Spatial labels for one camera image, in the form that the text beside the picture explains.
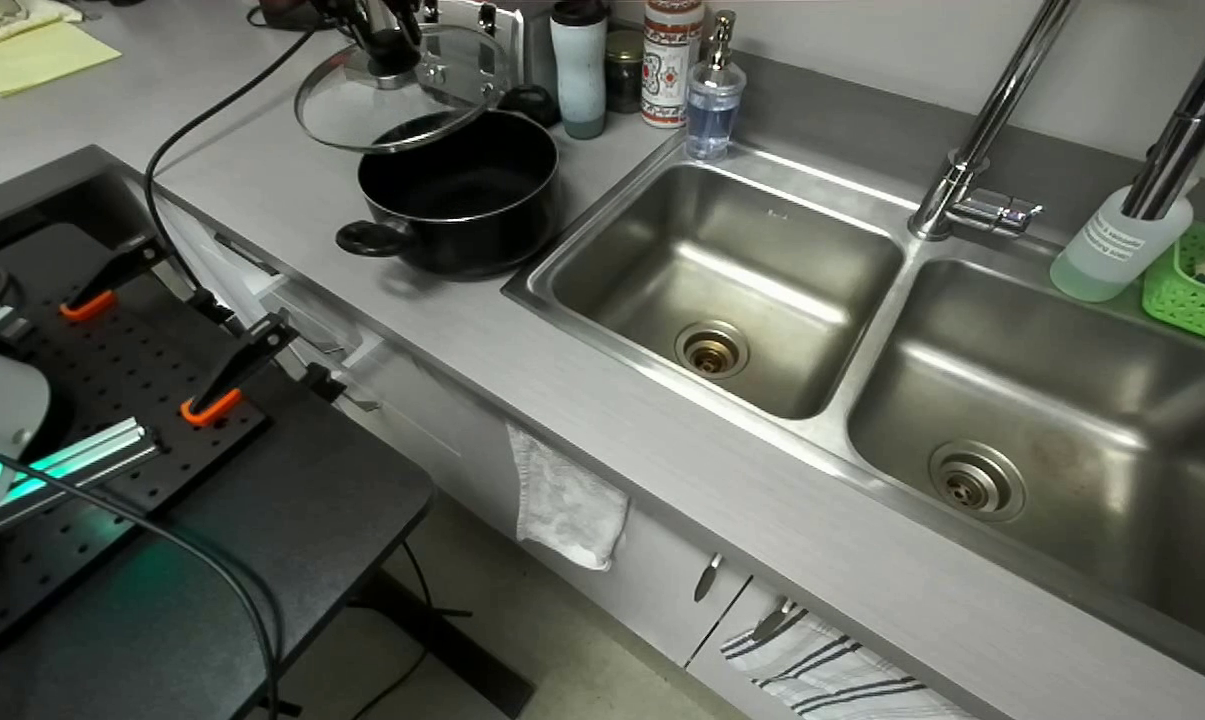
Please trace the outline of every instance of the drain strainer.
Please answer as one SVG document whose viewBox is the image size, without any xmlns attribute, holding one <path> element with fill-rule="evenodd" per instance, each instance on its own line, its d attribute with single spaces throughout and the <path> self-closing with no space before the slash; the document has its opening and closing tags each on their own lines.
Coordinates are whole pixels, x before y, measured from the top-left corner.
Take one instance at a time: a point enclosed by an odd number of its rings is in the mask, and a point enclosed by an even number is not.
<svg viewBox="0 0 1205 720">
<path fill-rule="evenodd" d="M 931 453 L 940 498 L 981 520 L 1009 520 L 1024 509 L 1024 480 L 1012 461 L 982 442 L 958 439 Z"/>
<path fill-rule="evenodd" d="M 743 370 L 750 360 L 750 347 L 735 325 L 703 320 L 678 334 L 674 355 L 683 368 L 703 378 L 721 380 Z"/>
</svg>

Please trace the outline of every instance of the stainless steel sink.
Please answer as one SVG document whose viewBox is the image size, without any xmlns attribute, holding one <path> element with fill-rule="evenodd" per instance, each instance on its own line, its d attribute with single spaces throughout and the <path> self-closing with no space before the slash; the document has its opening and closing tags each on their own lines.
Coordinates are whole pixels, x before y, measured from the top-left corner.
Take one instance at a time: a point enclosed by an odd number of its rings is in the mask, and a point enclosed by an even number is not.
<svg viewBox="0 0 1205 720">
<path fill-rule="evenodd" d="M 505 291 L 747 432 L 1205 673 L 1205 341 L 1053 252 L 663 146 Z"/>
<path fill-rule="evenodd" d="M 1205 633 L 1205 347 L 933 262 L 850 438 L 888 476 Z"/>
<path fill-rule="evenodd" d="M 674 165 L 549 278 L 557 300 L 780 418 L 823 409 L 904 254 L 703 165 Z"/>
</svg>

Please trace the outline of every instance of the faucet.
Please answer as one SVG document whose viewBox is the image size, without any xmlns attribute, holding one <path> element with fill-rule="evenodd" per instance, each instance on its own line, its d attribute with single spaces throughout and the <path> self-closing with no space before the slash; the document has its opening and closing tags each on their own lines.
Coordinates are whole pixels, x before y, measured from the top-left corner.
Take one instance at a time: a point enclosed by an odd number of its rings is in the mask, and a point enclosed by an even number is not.
<svg viewBox="0 0 1205 720">
<path fill-rule="evenodd" d="M 1139 220 L 1158 220 L 1178 196 L 1205 151 L 1205 58 L 1185 92 L 1178 107 L 1152 146 L 1122 205 L 1122 214 Z"/>
<path fill-rule="evenodd" d="M 909 218 L 909 231 L 922 240 L 940 241 L 953 232 L 953 223 L 982 229 L 1004 237 L 1019 236 L 1042 206 L 980 190 L 976 179 L 989 167 L 989 147 L 1005 126 L 1015 105 L 1024 95 L 1038 65 L 1042 64 L 1076 0 L 1045 0 L 1015 49 L 998 85 L 984 101 L 966 140 L 950 152 L 950 160 L 922 199 L 917 213 Z"/>
</svg>

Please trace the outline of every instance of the notepad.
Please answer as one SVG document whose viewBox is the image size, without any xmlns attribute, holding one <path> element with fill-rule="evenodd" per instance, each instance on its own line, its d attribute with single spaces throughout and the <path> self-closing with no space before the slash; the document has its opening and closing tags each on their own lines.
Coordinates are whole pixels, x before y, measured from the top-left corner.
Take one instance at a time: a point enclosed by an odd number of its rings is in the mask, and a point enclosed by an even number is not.
<svg viewBox="0 0 1205 720">
<path fill-rule="evenodd" d="M 63 22 L 20 33 L 0 42 L 0 96 L 29 90 L 118 57 L 118 51 Z"/>
</svg>

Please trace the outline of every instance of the black cooking pot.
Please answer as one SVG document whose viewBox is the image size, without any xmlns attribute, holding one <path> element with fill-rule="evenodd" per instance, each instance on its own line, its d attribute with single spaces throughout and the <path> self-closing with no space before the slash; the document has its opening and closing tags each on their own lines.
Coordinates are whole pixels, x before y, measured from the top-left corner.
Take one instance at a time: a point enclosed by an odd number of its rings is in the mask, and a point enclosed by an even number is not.
<svg viewBox="0 0 1205 720">
<path fill-rule="evenodd" d="M 557 146 L 509 110 L 410 151 L 365 155 L 358 184 L 377 222 L 345 225 L 337 244 L 448 278 L 515 268 L 557 230 Z"/>
</svg>

